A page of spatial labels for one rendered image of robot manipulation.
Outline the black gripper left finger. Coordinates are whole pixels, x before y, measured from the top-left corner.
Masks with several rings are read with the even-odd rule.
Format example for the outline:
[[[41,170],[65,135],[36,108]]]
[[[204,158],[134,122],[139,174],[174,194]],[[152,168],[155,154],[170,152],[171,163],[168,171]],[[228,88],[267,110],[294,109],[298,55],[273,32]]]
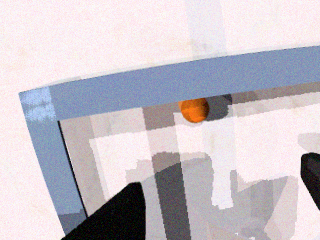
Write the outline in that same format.
[[[140,183],[129,183],[61,240],[145,240],[145,199]]]

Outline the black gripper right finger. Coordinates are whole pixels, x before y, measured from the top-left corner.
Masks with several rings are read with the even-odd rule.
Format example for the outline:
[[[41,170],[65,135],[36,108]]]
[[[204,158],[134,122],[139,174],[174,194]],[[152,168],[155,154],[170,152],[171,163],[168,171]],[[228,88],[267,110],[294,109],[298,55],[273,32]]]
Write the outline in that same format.
[[[320,211],[320,155],[313,152],[303,153],[300,163],[301,180]]]

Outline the clear low l-shaped wall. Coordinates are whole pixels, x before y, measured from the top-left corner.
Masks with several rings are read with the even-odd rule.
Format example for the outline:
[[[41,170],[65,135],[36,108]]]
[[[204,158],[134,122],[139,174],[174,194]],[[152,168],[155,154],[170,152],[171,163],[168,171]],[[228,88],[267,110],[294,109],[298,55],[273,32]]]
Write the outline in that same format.
[[[135,71],[135,69],[159,67],[159,65],[181,63],[181,61],[189,60],[207,60],[215,59],[215,57],[229,56],[229,55],[244,55],[244,53],[251,52],[265,52],[272,51],[272,49],[285,48],[299,48],[299,47],[317,47],[320,41],[313,41],[313,43],[276,45],[276,47],[261,47],[261,48],[247,48],[240,49],[240,51],[225,51],[211,53],[211,55],[203,56],[187,56],[179,57],[179,59],[155,61],[155,63],[131,65],[131,67],[108,69],[108,71],[87,73],[84,76],[69,77],[69,79],[61,79],[52,81],[52,83],[39,85],[36,88],[49,87],[49,85],[72,83],[72,81],[87,79],[87,77],[111,75],[111,73]],[[103,165],[101,165],[99,149],[97,149],[95,133],[93,133],[91,117],[77,117],[77,119],[60,120],[61,128],[64,132],[65,147],[69,160],[71,160],[73,173],[77,187],[79,187],[81,196],[83,196],[85,208],[87,208],[88,216],[91,217],[96,209],[103,207],[111,197],[109,197],[107,180],[105,180]]]

